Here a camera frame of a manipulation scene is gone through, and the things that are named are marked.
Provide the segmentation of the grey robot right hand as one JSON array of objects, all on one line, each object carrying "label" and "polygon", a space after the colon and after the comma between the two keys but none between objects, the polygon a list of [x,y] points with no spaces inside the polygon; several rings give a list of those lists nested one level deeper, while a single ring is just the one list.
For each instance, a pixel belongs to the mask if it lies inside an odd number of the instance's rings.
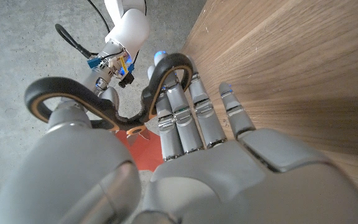
[{"label": "grey robot right hand", "polygon": [[96,96],[109,100],[115,109],[119,109],[119,95],[113,87],[109,86],[111,77],[108,73],[92,69],[91,73],[81,82]]}]

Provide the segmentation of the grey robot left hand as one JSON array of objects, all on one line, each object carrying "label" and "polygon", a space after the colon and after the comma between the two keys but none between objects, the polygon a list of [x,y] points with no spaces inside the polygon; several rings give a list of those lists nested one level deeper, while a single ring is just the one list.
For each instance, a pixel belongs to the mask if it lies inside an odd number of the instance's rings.
[{"label": "grey robot left hand", "polygon": [[228,140],[197,74],[157,53],[132,118],[72,79],[33,82],[25,104],[48,128],[1,189],[0,223],[358,223],[330,158],[256,128],[222,83]]}]

